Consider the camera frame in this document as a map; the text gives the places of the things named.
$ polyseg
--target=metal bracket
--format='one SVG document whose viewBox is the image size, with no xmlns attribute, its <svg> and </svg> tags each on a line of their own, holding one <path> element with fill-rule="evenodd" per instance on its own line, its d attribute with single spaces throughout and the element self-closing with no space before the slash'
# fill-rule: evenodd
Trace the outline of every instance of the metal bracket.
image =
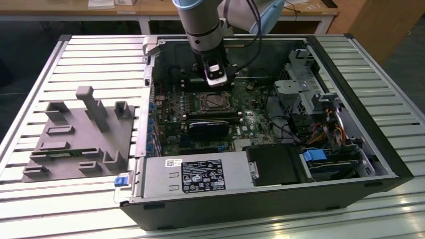
<svg viewBox="0 0 425 239">
<path fill-rule="evenodd" d="M 164 44 L 165 42 L 159 42 L 159 37 L 155 35 L 145 36 L 144 43 L 143 43 L 143 50 L 145 56 L 152 56 L 155 53 L 160 51 L 159 45 Z"/>
</svg>

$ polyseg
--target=cardboard box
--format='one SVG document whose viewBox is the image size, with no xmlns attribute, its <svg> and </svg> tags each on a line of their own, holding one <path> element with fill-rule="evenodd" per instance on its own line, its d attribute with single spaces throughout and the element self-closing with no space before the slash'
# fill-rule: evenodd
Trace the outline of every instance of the cardboard box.
<svg viewBox="0 0 425 239">
<path fill-rule="evenodd" d="M 116 5 L 129 5 L 132 6 L 135 4 L 136 0 L 115 0 Z"/>
</svg>

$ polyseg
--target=aluminum extrusion table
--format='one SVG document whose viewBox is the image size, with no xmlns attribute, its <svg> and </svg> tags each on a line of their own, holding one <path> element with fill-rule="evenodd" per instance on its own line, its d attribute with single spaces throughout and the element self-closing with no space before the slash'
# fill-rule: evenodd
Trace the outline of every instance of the aluminum extrusion table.
<svg viewBox="0 0 425 239">
<path fill-rule="evenodd" d="M 147 58 L 144 36 L 72 36 L 59 41 L 0 145 L 0 238 L 387 238 L 422 237 L 425 231 L 425 116 L 355 39 L 317 36 L 335 64 L 416 178 L 345 209 L 145 232 L 113 201 L 113 179 L 99 177 L 21 183 L 44 128 L 49 101 L 76 100 L 91 85 L 104 106 L 139 105 Z M 333 87 L 325 80 L 329 89 Z M 131 155 L 135 155 L 135 131 Z"/>
</svg>

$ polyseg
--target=red wire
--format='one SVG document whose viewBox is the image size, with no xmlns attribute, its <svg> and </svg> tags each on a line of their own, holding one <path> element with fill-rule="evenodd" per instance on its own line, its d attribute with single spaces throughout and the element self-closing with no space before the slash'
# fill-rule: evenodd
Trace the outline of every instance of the red wire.
<svg viewBox="0 0 425 239">
<path fill-rule="evenodd" d="M 320 125 L 321 123 L 317 123 L 317 124 L 315 124 L 315 127 L 313 127 L 313 135 L 312 135 L 312 138 L 315 137 L 315 133 L 316 133 L 316 128 L 317 128 L 317 126 Z"/>
</svg>

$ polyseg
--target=power supply label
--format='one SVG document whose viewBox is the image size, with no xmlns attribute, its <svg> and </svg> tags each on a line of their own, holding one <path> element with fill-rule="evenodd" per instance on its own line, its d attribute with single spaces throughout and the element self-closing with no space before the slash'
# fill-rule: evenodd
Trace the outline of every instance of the power supply label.
<svg viewBox="0 0 425 239">
<path fill-rule="evenodd" d="M 181 163 L 183 192 L 199 193 L 225 189 L 221 159 Z"/>
</svg>

